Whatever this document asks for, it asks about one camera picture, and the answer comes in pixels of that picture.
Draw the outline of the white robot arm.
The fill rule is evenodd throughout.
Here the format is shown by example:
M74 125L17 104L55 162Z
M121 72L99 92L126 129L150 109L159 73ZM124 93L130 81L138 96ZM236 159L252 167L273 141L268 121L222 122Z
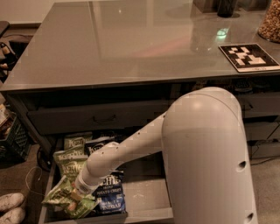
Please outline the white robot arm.
M175 224L258 224L242 109L227 90L179 97L121 143L92 153L74 186L90 194L119 166L157 152Z

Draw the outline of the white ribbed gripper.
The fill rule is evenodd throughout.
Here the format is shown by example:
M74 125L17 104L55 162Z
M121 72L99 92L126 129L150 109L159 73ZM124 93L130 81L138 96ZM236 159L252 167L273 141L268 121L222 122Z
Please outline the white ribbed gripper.
M72 190L71 198L73 200L81 201L83 199L82 194L92 194L103 180L104 177L94 177L87 170L82 170L74 182L75 188L78 192Z

